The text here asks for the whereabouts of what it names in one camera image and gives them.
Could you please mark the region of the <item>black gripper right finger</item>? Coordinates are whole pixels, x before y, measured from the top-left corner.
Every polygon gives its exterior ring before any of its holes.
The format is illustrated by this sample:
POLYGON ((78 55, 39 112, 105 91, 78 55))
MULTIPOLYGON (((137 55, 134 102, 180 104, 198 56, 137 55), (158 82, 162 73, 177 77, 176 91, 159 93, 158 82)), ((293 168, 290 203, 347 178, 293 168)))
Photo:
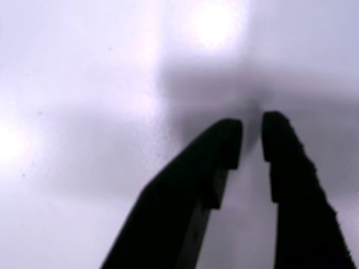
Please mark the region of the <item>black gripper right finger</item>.
POLYGON ((263 114, 261 139, 277 204, 275 268, 355 268, 337 214, 289 119, 263 114))

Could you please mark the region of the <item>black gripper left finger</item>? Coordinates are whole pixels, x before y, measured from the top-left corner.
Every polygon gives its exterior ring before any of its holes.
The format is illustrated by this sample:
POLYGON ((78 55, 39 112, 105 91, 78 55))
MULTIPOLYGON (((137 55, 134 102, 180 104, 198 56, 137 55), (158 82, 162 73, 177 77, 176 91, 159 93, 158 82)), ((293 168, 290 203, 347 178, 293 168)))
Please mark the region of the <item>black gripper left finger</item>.
POLYGON ((230 118, 192 141, 142 190, 102 267, 195 268, 241 143, 242 122, 230 118))

